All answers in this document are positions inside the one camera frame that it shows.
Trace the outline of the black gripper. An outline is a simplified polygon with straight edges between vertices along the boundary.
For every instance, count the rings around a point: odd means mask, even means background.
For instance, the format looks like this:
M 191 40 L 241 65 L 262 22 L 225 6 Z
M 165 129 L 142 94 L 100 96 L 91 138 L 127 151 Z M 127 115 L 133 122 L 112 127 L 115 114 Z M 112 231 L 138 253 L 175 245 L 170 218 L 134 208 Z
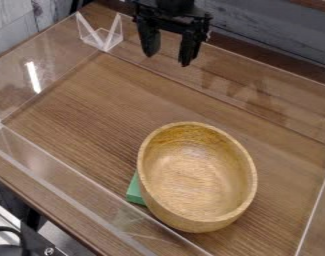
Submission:
M 161 32 L 182 34 L 178 61 L 183 67 L 197 58 L 202 34 L 209 32 L 211 14 L 195 0 L 133 0 L 141 46 L 147 57 L 161 49 Z

